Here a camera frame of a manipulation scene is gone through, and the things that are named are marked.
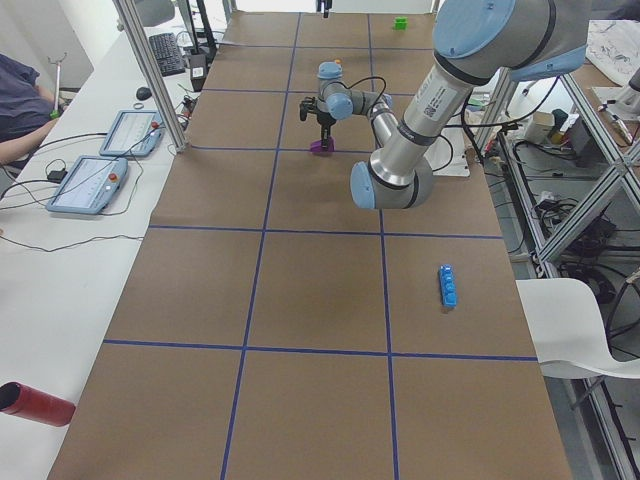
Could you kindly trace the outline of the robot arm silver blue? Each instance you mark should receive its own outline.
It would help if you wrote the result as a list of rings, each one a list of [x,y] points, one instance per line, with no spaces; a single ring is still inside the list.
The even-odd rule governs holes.
[[[407,209],[433,189],[426,152],[464,100],[507,68],[515,82],[570,73],[585,58],[588,1],[448,1],[434,30],[434,64],[402,118],[386,98],[342,82],[335,62],[318,67],[318,95],[310,109],[334,124],[352,115],[368,118],[379,148],[356,163],[350,189],[362,209]]]

